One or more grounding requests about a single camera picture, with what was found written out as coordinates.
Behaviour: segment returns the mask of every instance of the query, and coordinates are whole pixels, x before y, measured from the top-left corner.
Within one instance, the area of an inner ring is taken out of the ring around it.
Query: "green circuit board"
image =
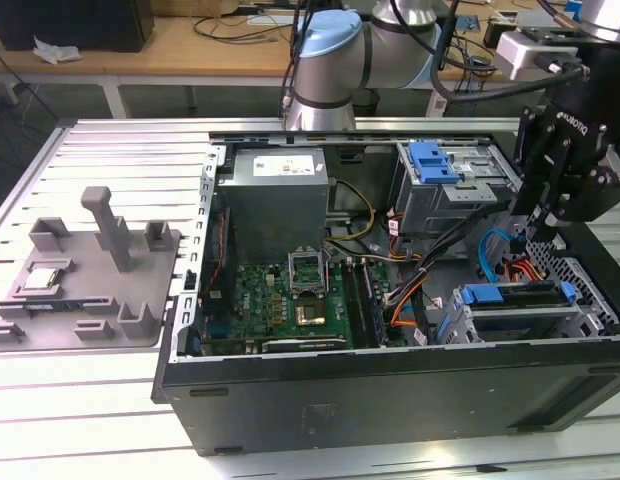
[[[385,266],[369,266],[378,300],[387,291]],[[317,264],[295,266],[295,282],[317,279]],[[267,276],[272,275],[270,282]],[[338,263],[330,264],[324,301],[325,322],[321,325],[298,323],[295,305],[298,299],[290,288],[287,264],[240,265],[237,271],[235,309],[227,340],[265,340],[282,338],[336,337],[352,348],[348,312],[345,305],[344,285]]]

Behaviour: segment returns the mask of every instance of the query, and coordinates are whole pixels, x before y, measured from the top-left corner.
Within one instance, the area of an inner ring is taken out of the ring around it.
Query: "gray power supply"
[[[217,190],[233,213],[239,263],[281,263],[299,247],[320,250],[328,189],[321,148],[239,150]]]

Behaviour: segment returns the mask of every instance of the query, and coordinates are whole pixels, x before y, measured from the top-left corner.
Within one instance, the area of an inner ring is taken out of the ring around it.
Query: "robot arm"
[[[540,207],[537,241],[620,202],[620,2],[584,2],[581,22],[580,30],[507,33],[497,48],[497,64],[513,80],[540,72],[535,65],[569,69],[582,62],[589,70],[556,87],[545,109],[528,107],[521,115],[515,168],[522,185],[511,213]]]
[[[397,0],[402,17],[429,45],[438,39],[432,0]],[[352,11],[314,14],[295,75],[286,130],[355,128],[350,95],[355,88],[407,88],[421,83],[432,57],[398,23],[385,0],[362,23]]]

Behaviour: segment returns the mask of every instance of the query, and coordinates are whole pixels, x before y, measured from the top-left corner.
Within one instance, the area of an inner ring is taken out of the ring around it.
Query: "table leg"
[[[128,111],[128,106],[121,95],[119,85],[115,82],[108,82],[102,84],[101,87],[103,88],[103,93],[108,101],[112,118],[130,118],[130,112]]]
[[[186,105],[188,109],[197,108],[197,96],[194,91],[194,87],[192,85],[186,85],[183,87],[186,92]]]
[[[14,93],[14,83],[0,83],[0,98],[8,105],[19,105],[19,97]]]
[[[430,101],[428,102],[426,117],[443,117],[447,106],[448,101],[439,95],[439,92],[432,90],[432,93],[430,94]]]

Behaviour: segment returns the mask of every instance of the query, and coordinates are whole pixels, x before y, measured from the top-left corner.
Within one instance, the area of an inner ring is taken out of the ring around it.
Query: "small circuit board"
[[[375,300],[380,305],[389,288],[385,266],[373,263],[369,272]],[[317,268],[302,264],[295,268],[293,277],[295,283],[309,284],[316,281]],[[324,293],[299,294],[290,286],[286,263],[239,265],[227,334],[204,340],[204,354],[263,353],[268,351],[268,342],[281,340],[325,340],[352,349],[341,265],[329,264],[324,277]]]

